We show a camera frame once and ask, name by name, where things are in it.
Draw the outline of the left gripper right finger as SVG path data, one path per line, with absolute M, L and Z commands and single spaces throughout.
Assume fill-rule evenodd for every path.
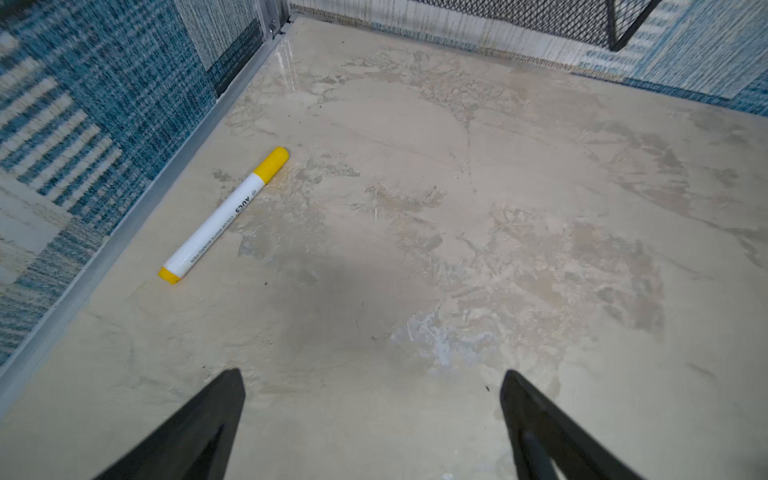
M 509 370 L 500 405 L 519 479 L 637 479 L 521 373 Z

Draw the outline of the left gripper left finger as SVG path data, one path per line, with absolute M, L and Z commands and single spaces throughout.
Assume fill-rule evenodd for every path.
M 246 392 L 241 371 L 221 372 L 99 479 L 222 479 Z

